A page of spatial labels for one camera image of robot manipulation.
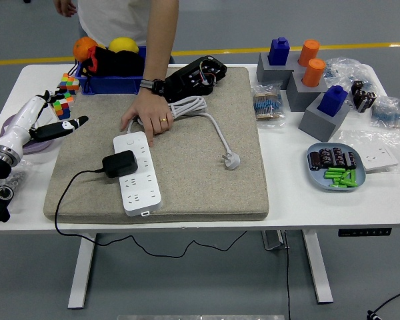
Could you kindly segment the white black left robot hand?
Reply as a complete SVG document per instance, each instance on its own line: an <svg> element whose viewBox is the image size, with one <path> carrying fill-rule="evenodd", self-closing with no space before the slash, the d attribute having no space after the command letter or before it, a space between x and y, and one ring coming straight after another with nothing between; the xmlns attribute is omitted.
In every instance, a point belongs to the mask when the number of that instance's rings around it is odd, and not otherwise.
<svg viewBox="0 0 400 320"><path fill-rule="evenodd" d="M48 104L56 102L60 93L46 90L42 95L36 95L19 110L8 125L4 135L0 137L0 147L7 149L22 149L30 140L44 142L71 134L88 122L88 116L81 116L69 121L58 121L38 128L34 124L39 119Z"/></svg>

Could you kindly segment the person's left hand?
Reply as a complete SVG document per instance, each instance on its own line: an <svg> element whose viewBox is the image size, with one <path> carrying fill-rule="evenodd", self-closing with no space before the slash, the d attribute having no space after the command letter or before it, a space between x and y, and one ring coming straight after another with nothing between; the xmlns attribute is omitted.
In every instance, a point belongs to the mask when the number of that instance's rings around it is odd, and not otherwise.
<svg viewBox="0 0 400 320"><path fill-rule="evenodd" d="M121 116L122 131L128 128L130 120L135 116L138 116L143 123L150 147L153 146L155 135L164 133L173 126L173 115L166 100L146 88L140 88L134 102Z"/></svg>

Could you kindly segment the person's right hand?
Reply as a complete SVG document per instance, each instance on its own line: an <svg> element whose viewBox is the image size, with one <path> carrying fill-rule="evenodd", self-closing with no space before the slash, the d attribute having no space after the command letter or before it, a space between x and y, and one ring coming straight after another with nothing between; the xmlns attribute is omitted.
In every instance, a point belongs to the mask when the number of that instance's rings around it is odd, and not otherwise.
<svg viewBox="0 0 400 320"><path fill-rule="evenodd" d="M77 13L77 7L72 0L53 0L55 10L63 17L72 17Z"/></svg>

